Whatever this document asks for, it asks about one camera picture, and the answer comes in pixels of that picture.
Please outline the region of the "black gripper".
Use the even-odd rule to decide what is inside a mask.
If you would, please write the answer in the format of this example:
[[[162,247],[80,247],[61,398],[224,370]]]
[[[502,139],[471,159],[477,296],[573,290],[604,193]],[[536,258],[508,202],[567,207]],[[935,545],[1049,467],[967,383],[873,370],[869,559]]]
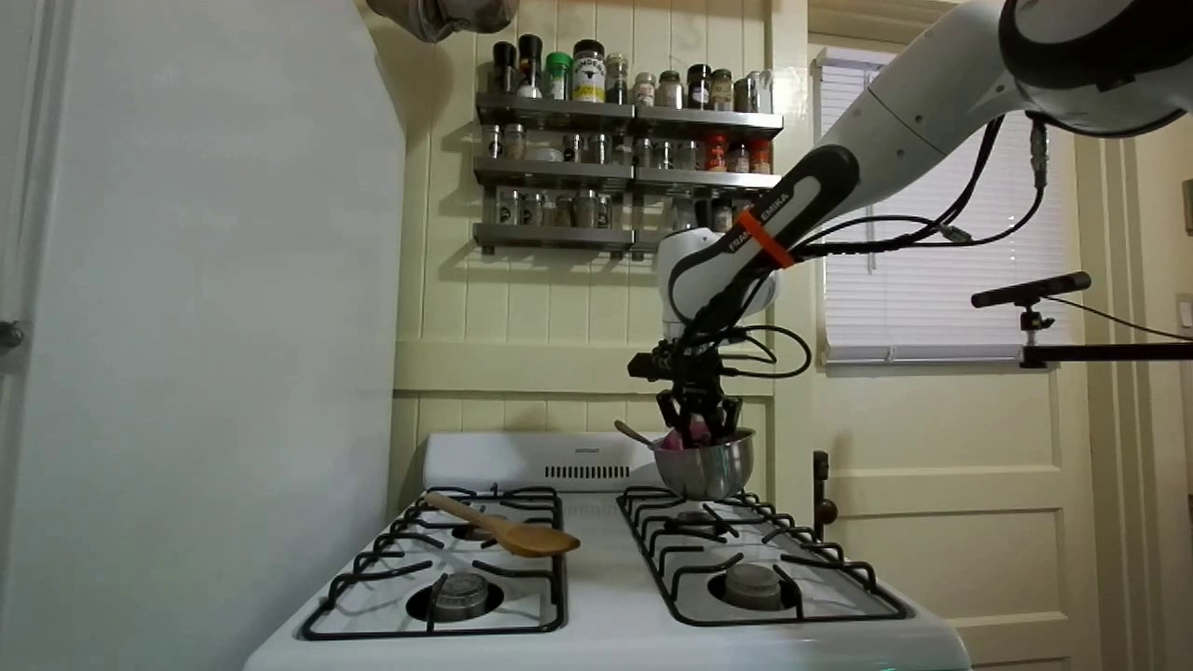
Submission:
[[[737,431],[743,398],[723,391],[726,364],[712,345],[685,350],[661,339],[653,350],[643,350],[627,360],[627,374],[636,378],[665,378],[655,396],[668,431],[685,436],[685,421],[700,412],[712,427],[712,443]]]

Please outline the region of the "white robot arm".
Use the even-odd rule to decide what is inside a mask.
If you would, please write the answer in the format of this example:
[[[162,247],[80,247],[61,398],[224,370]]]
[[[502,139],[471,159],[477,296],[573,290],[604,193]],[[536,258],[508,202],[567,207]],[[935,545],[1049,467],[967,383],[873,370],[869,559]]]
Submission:
[[[1008,111],[1089,139],[1129,139],[1193,108],[1193,0],[963,0],[912,37],[817,146],[726,232],[684,232],[655,248],[665,339],[630,374],[671,431],[737,431],[717,345],[773,296],[801,238],[885,202]]]

